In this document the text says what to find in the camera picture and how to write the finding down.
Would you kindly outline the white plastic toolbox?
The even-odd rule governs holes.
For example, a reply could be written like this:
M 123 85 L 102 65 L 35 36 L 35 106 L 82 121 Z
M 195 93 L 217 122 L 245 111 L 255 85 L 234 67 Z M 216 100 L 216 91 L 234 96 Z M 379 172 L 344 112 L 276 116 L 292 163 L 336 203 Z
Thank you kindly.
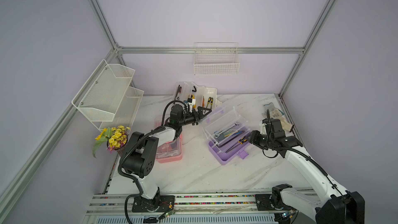
M 187 105 L 186 100 L 190 98 L 193 86 L 196 86 L 197 92 L 195 92 L 195 96 L 196 96 L 196 108 L 195 109 L 197 109 L 198 106 L 202 106 L 202 97 L 203 96 L 205 99 L 204 107 L 206 107 L 206 108 L 207 108 L 207 102 L 208 102 L 209 97 L 213 97 L 213 99 L 214 99 L 213 104 L 212 104 L 212 109 L 216 108 L 222 104 L 222 102 L 218 100 L 216 88 L 198 86 L 194 82 L 178 82 L 175 87 L 173 100 L 175 100 L 175 95 L 176 95 L 178 85 L 182 86 L 182 92 L 180 94 L 179 101 L 184 102 L 186 105 Z

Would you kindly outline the purple clear-lid toolbox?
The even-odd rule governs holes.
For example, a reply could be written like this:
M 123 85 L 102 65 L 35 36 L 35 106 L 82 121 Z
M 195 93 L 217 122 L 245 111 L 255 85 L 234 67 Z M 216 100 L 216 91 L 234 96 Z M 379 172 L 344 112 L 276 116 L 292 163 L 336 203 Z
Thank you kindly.
M 234 106 L 222 105 L 213 109 L 201 122 L 201 127 L 210 153 L 222 166 L 235 157 L 248 157 L 245 149 L 249 146 L 251 129 Z

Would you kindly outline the pink clear-lid toolbox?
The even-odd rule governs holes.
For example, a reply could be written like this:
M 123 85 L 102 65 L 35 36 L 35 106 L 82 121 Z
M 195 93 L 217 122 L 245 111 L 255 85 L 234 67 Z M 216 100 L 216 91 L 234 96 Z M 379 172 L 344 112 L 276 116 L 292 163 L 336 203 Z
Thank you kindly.
M 155 160 L 158 163 L 176 162 L 182 159 L 182 134 L 174 141 L 168 142 L 158 147 Z

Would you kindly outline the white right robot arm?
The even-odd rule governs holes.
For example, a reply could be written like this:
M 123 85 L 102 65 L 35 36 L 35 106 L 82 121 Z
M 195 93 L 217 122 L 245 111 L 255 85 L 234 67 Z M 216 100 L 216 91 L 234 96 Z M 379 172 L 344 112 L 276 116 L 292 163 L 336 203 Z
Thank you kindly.
M 262 150 L 275 151 L 291 163 L 311 185 L 318 200 L 298 192 L 289 184 L 272 188 L 265 201 L 258 204 L 282 210 L 291 207 L 318 224 L 363 224 L 365 200 L 356 191 L 350 192 L 333 179 L 307 152 L 295 136 L 286 136 L 281 121 L 263 119 L 261 131 L 252 131 L 249 142 Z

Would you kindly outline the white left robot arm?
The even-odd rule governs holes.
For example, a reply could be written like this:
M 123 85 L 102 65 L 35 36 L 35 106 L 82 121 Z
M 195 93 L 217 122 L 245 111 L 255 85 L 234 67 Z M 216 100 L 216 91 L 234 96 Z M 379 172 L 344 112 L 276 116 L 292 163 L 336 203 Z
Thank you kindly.
M 118 174 L 131 179 L 139 190 L 139 196 L 153 200 L 160 194 L 156 183 L 148 176 L 154 167 L 159 146 L 175 141 L 185 125 L 198 125 L 212 112 L 210 108 L 196 107 L 189 109 L 178 102 L 171 108 L 168 120 L 162 120 L 161 125 L 147 134 L 134 132 L 123 155 L 119 160 Z

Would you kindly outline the cream printed work glove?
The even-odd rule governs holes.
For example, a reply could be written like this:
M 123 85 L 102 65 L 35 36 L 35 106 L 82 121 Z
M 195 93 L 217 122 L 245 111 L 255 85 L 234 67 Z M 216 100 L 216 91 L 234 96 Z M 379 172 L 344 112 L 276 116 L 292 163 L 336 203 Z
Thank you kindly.
M 292 132 L 293 130 L 293 124 L 289 123 L 282 112 L 279 109 L 274 109 L 273 111 L 270 112 L 270 116 L 274 119 L 278 119 L 281 122 L 282 128 L 286 132 Z

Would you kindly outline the white dotted green-cuffed glove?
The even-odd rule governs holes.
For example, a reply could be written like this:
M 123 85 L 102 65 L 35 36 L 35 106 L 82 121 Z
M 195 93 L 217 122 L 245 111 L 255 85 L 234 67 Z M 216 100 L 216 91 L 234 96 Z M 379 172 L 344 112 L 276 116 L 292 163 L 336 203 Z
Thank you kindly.
M 275 107 L 275 105 L 271 102 L 268 104 L 263 105 L 264 108 L 264 113 L 263 117 L 267 118 L 267 111 L 269 111 L 269 116 L 274 119 L 282 119 L 284 118 L 285 114 L 278 108 Z

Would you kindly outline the yellow flowers in pot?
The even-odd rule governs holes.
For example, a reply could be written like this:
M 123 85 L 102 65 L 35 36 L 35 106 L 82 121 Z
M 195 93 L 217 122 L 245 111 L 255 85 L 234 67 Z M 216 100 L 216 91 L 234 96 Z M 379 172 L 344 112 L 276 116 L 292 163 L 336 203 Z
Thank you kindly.
M 117 152 L 119 156 L 122 156 L 125 146 L 128 142 L 128 134 L 130 127 L 119 125 L 112 128 L 104 128 L 101 133 L 95 138 L 95 143 L 92 148 L 92 155 L 95 158 L 97 150 L 106 144 L 106 148 L 110 152 Z

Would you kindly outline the white mesh two-tier shelf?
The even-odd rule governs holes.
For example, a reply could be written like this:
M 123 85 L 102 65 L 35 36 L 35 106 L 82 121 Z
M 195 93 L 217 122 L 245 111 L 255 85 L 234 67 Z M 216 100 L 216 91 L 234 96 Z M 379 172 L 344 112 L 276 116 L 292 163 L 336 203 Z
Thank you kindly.
M 101 61 L 72 105 L 99 131 L 123 125 L 132 127 L 144 92 L 132 86 L 135 70 Z

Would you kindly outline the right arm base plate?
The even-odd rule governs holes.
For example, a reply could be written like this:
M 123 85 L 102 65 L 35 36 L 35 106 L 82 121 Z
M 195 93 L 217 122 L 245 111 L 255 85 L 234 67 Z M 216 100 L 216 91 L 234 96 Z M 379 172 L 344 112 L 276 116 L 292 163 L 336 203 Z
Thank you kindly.
M 291 211 L 293 207 L 285 205 L 272 194 L 256 194 L 255 202 L 258 211 Z

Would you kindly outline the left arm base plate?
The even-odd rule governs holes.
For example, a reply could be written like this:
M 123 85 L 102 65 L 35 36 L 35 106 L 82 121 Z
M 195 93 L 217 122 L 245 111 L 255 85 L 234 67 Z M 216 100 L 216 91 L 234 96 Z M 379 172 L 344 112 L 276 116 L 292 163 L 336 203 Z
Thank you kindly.
M 149 212 L 165 212 L 170 210 L 170 206 L 175 205 L 175 196 L 155 196 L 154 199 L 148 200 L 143 197 L 134 199 L 131 208 L 133 213 L 149 213 Z

